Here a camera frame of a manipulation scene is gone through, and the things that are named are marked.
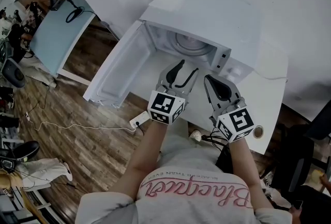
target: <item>washing machine door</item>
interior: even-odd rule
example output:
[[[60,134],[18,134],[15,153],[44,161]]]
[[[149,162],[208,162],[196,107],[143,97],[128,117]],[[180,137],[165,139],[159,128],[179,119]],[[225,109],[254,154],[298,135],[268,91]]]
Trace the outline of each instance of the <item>washing machine door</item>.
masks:
[[[84,99],[120,107],[137,73],[154,52],[144,22],[135,21],[101,65]]]

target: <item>shoe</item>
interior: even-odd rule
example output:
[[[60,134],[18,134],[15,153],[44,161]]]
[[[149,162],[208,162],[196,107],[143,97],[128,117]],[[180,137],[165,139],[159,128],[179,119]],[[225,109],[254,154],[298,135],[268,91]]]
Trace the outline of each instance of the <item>shoe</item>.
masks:
[[[63,165],[67,168],[68,174],[66,174],[66,178],[68,179],[68,181],[72,181],[72,174],[71,174],[71,170],[69,168],[68,163],[64,162]]]

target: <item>laminate floor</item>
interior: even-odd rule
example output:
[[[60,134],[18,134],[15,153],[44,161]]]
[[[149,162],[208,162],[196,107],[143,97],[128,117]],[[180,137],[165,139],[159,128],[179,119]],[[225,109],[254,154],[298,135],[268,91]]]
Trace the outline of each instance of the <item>laminate floor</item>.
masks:
[[[114,45],[111,36],[85,32],[65,68],[92,79],[101,65],[100,62],[111,52]],[[61,176],[56,179],[57,184],[53,183],[51,188],[41,193],[65,222],[74,223],[82,194],[109,190],[124,173],[132,152],[142,139],[142,132],[139,129],[129,132],[85,129],[77,126],[63,129],[50,124],[43,124],[37,131],[33,124],[25,119],[25,112],[30,111],[39,102],[29,113],[37,129],[44,121],[64,127],[80,124],[130,128],[129,121],[146,110],[147,102],[130,94],[121,108],[111,109],[85,101],[82,96],[86,86],[83,84],[69,85],[58,82],[56,88],[50,88],[48,92],[47,90],[43,84],[28,78],[25,88],[15,94],[15,114],[21,117],[20,137],[25,141],[39,142],[38,159],[57,157],[69,164],[73,175],[72,184],[78,190],[66,186],[67,180]],[[281,109],[279,121],[287,126],[304,123],[304,120],[287,108]],[[142,129],[147,129],[148,125],[149,122],[146,122]],[[194,125],[190,125],[190,131],[194,128]],[[272,162],[274,152],[279,148],[279,141],[280,134],[276,129],[266,155],[253,153],[260,172]]]

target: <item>cable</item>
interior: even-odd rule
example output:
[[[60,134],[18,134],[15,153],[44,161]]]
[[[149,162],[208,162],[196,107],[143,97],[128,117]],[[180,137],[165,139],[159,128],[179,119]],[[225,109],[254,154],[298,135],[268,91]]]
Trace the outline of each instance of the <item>cable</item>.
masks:
[[[99,20],[99,21],[101,21],[101,19],[99,18],[99,16],[97,16],[97,14],[95,13],[95,12],[92,12],[92,11],[83,11],[83,12],[91,12],[91,13],[93,13],[96,17],[97,17],[97,19]]]
[[[145,135],[145,132],[141,129],[141,127],[139,126],[139,122],[136,122],[136,125],[139,127],[139,129],[141,130],[141,132],[143,132],[143,136]]]
[[[74,19],[76,19],[77,17],[79,17],[80,15],[82,15],[82,13],[84,13],[84,12],[91,12],[91,13],[93,13],[93,14],[97,17],[97,19],[98,19],[99,21],[101,21],[101,19],[96,15],[95,12],[93,12],[93,11],[85,11],[85,8],[84,8],[83,6],[79,6],[79,7],[77,7],[75,10],[73,10],[73,11],[67,16],[67,18],[66,18],[66,23],[71,23]]]
[[[219,142],[219,141],[216,141],[216,140],[214,140],[214,139],[223,139],[222,137],[220,137],[220,136],[213,136],[212,137],[212,134],[213,133],[216,133],[216,132],[218,132],[218,130],[215,130],[215,128],[216,127],[214,127],[213,128],[213,130],[212,130],[212,132],[209,134],[209,136],[207,136],[207,135],[203,135],[202,137],[201,137],[201,139],[203,140],[203,141],[207,141],[207,142],[211,142],[212,143],[212,145],[216,148],[216,149],[218,149],[220,152],[222,152],[222,150],[218,147],[218,146],[216,146],[216,144],[218,144],[218,145],[221,145],[221,146],[223,146],[223,147],[225,147],[225,144],[223,144],[223,143],[221,143],[221,142]]]
[[[41,109],[45,109],[45,107],[46,107],[46,100],[47,100],[47,94],[48,94],[48,91],[50,90],[50,87],[48,86],[48,89],[47,89],[47,91],[46,91],[46,95],[45,95],[45,99],[44,99],[44,102],[43,102],[43,107],[40,107]],[[30,110],[30,111],[28,111],[27,113],[28,114],[30,114],[38,105],[39,105],[39,103],[40,103],[40,101],[38,101],[36,104],[35,104],[35,106],[33,106],[32,107],[32,109]]]
[[[43,122],[41,122],[39,128],[36,129],[35,124],[34,124],[30,119],[28,119],[28,121],[29,121],[30,123],[33,124],[33,128],[34,128],[36,131],[39,131],[39,130],[40,130],[42,124],[54,125],[54,126],[57,126],[58,128],[64,128],[64,129],[69,129],[69,128],[73,127],[73,126],[78,126],[78,127],[82,127],[82,128],[90,128],[90,129],[106,129],[106,130],[111,130],[111,129],[115,129],[115,130],[116,130],[116,129],[126,129],[126,130],[131,131],[131,132],[135,132],[135,130],[136,130],[136,129],[131,130],[131,129],[126,128],[126,127],[115,127],[115,128],[114,128],[114,127],[85,127],[85,126],[78,125],[78,124],[72,124],[72,125],[69,126],[69,127],[62,127],[62,126],[59,126],[59,125],[57,125],[57,124],[50,123],[50,122],[47,122],[47,121],[43,121]]]
[[[263,78],[265,78],[265,79],[267,79],[267,80],[275,81],[275,80],[283,80],[283,79],[286,79],[286,83],[289,81],[289,79],[288,79],[287,77],[268,78],[268,77],[263,76],[262,74],[260,74],[260,73],[259,73],[258,71],[256,71],[255,69],[254,69],[254,72],[255,72],[257,75],[259,75],[259,76],[261,76],[261,77],[263,77]]]
[[[50,183],[55,183],[55,184],[58,184],[58,185],[66,185],[66,186],[70,186],[70,187],[73,187],[74,189],[78,190],[79,192],[81,192],[81,193],[83,193],[83,194],[86,194],[85,192],[79,190],[75,185],[72,185],[72,184],[70,184],[70,183],[66,183],[66,184],[58,183],[58,182],[55,182],[55,181],[50,181],[50,180],[48,180],[48,179],[41,179],[41,178],[38,178],[38,177],[32,176],[32,175],[30,175],[30,174],[27,174],[27,173],[25,173],[25,172],[20,172],[20,171],[18,171],[18,170],[16,170],[16,169],[12,169],[12,170],[14,170],[14,171],[16,171],[16,172],[19,172],[19,173],[21,173],[21,174],[23,174],[23,175],[25,175],[25,176],[30,176],[30,177],[33,177],[33,178],[35,178],[35,179],[39,179],[39,180],[42,180],[42,181],[48,181],[48,182],[50,182]]]
[[[24,56],[24,58],[32,58],[33,57],[33,55],[31,54],[31,56],[28,56],[28,57],[26,57],[26,56]]]

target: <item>black wire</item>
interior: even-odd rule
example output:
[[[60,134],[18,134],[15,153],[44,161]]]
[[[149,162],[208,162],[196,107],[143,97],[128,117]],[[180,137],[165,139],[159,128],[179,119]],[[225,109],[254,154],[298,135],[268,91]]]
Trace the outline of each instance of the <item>black wire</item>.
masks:
[[[145,132],[141,129],[141,127],[139,126],[139,122],[136,122],[136,125],[139,127],[139,129],[141,130],[141,132],[143,132],[143,136],[145,135]]]
[[[99,21],[101,21],[101,19],[99,18],[99,16],[97,16],[97,14],[95,12],[92,12],[92,11],[83,11],[83,12],[91,12],[98,18]]]
[[[24,56],[24,58],[32,58],[33,57],[33,55],[32,54],[30,54],[31,56],[29,56],[29,57],[26,57],[26,56]]]
[[[46,100],[47,100],[47,95],[48,95],[48,91],[50,90],[50,87],[48,86],[48,89],[47,89],[47,91],[46,91],[46,95],[45,95],[45,99],[44,99],[44,102],[43,102],[43,107],[41,107],[40,105],[39,105],[39,103],[40,103],[40,101],[38,101],[36,104],[35,104],[35,106],[33,106],[32,107],[32,109],[30,110],[30,111],[28,111],[28,114],[30,114],[38,105],[39,105],[39,107],[40,107],[40,109],[45,109],[45,107],[46,107]]]
[[[72,184],[70,184],[70,183],[66,183],[66,184],[58,183],[58,182],[55,182],[55,181],[50,181],[50,180],[48,180],[48,179],[41,179],[41,178],[38,178],[38,177],[32,176],[32,175],[30,175],[30,174],[27,174],[27,173],[25,173],[25,172],[20,172],[20,171],[18,171],[18,170],[16,170],[16,169],[12,169],[12,170],[14,170],[14,171],[16,171],[16,172],[19,172],[19,173],[22,173],[22,174],[24,174],[25,176],[30,176],[30,177],[33,177],[33,178],[36,178],[36,179],[39,179],[39,180],[42,180],[42,181],[48,181],[48,182],[50,182],[50,183],[55,183],[55,184],[58,184],[58,185],[66,185],[66,186],[70,186],[70,187],[72,187],[72,188],[78,190],[79,192],[85,194],[85,192],[83,192],[82,190],[78,189],[75,185],[72,185]]]
[[[30,188],[27,188],[27,189],[25,189],[24,187],[21,187],[21,190],[28,191],[28,190],[34,188],[35,186],[36,186],[36,182],[33,182],[33,187],[30,187]]]
[[[79,9],[82,10],[82,12],[81,12],[79,15],[76,16],[76,13],[75,13],[75,12],[77,12],[77,10],[79,10]],[[67,16],[66,23],[71,23],[74,19],[76,19],[77,17],[79,17],[80,15],[82,15],[84,12],[91,12],[91,13],[93,13],[93,14],[97,17],[97,19],[98,19],[99,21],[101,21],[101,19],[97,16],[97,14],[96,14],[95,12],[93,12],[93,11],[86,11],[85,8],[84,8],[83,6],[79,6],[79,7],[77,7],[75,10],[73,10],[73,11]]]
[[[221,139],[221,140],[222,140],[223,138],[220,137],[220,136],[213,136],[213,137],[212,137],[212,134],[217,132],[217,130],[215,130],[215,128],[216,128],[216,127],[213,128],[213,130],[212,130],[212,132],[209,134],[209,136],[207,136],[207,135],[203,135],[201,139],[202,139],[203,141],[211,142],[212,145],[213,145],[216,149],[218,149],[220,152],[222,152],[222,150],[221,150],[218,146],[216,146],[216,144],[221,145],[221,146],[223,146],[223,147],[225,147],[225,144],[223,144],[223,143],[221,143],[221,142],[219,142],[219,141],[216,141],[216,140],[214,140],[214,139]]]

